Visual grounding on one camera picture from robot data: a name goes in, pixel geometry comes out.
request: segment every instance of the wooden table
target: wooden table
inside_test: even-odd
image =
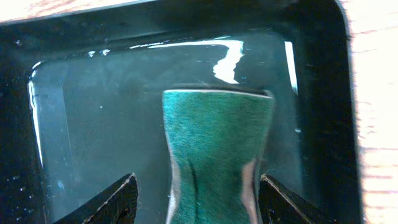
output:
[[[6,1],[0,3],[0,21],[128,1]],[[341,0],[341,4],[348,17],[352,37],[355,110],[366,223],[398,223],[398,1]]]

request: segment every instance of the water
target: water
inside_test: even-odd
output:
[[[165,222],[171,176],[161,94],[176,84],[273,92],[277,107],[263,171],[272,168],[302,194],[296,95],[285,41],[261,29],[207,39],[160,38],[36,66],[30,103],[47,171],[49,221],[135,172],[141,190],[136,223]]]

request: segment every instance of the black tray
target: black tray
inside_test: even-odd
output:
[[[272,91],[262,172],[359,223],[348,41],[332,0],[138,1],[2,24],[1,223],[52,223],[129,172],[136,223],[164,223],[160,96],[175,84]],[[228,50],[236,68],[221,71],[239,84],[214,76]]]

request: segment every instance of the green fabric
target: green fabric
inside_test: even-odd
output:
[[[180,171],[171,223],[250,223],[241,201],[242,168],[264,150],[273,104],[233,91],[164,92],[165,132]]]

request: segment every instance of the water droplet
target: water droplet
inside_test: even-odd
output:
[[[100,53],[102,56],[106,56],[110,51],[111,51],[110,49],[104,49],[104,50],[101,50],[99,53]]]
[[[57,181],[57,185],[58,185],[59,188],[65,189],[65,186],[64,186],[64,184],[62,183],[61,180],[58,180],[58,181]]]
[[[87,55],[88,55],[89,57],[93,57],[94,54],[95,54],[95,50],[92,50],[92,51],[90,51],[90,52],[87,53]]]

